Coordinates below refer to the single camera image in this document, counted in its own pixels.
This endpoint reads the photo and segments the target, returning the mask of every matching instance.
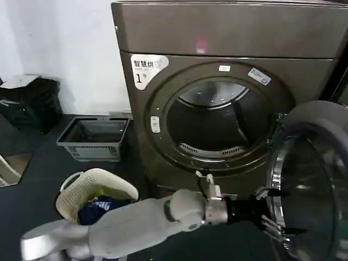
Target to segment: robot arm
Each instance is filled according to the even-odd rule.
[[[106,213],[92,226],[66,220],[47,223],[21,239],[23,260],[63,251],[59,261],[96,256],[115,259],[160,244],[182,231],[193,231],[204,220],[205,199],[189,190],[172,197],[139,201]]]
[[[66,261],[88,257],[115,259],[158,245],[182,231],[202,225],[250,220],[278,241],[284,228],[270,219],[265,197],[280,191],[261,189],[247,200],[222,197],[213,177],[207,176],[209,194],[179,190],[171,197],[150,198],[106,213],[92,226],[58,220],[27,232],[21,239],[23,260]]]

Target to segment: basket handle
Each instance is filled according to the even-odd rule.
[[[66,186],[73,178],[75,178],[75,177],[77,177],[77,176],[80,176],[82,173],[83,173],[83,172],[77,172],[77,173],[71,175],[70,177],[68,177],[68,178],[63,182],[63,184],[61,185],[59,191],[62,192],[63,190],[65,190],[65,189],[66,189],[65,186]]]

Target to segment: label sticker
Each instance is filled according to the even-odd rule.
[[[150,118],[151,130],[153,133],[160,133],[161,129],[159,127],[159,117],[151,116]]]
[[[272,80],[270,77],[260,72],[256,68],[251,69],[251,71],[248,73],[248,76],[250,76],[251,78],[253,78],[254,80],[258,81],[259,83],[265,86],[269,84],[270,81]]]
[[[229,72],[231,70],[230,65],[220,65],[219,66],[219,72]]]
[[[130,60],[134,84],[138,90],[144,90],[153,77],[169,64],[166,56],[156,54],[133,54]]]

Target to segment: cream laundry basket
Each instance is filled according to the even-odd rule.
[[[68,183],[78,177],[68,187]],[[55,202],[58,212],[67,220],[78,223],[78,211],[91,199],[98,188],[108,188],[115,191],[118,199],[138,200],[138,190],[123,178],[102,169],[91,169],[77,172],[67,178],[60,188],[60,194]]]

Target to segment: open door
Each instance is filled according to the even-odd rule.
[[[276,243],[280,260],[348,260],[348,109],[313,101],[284,119],[268,161],[273,219],[306,232]]]

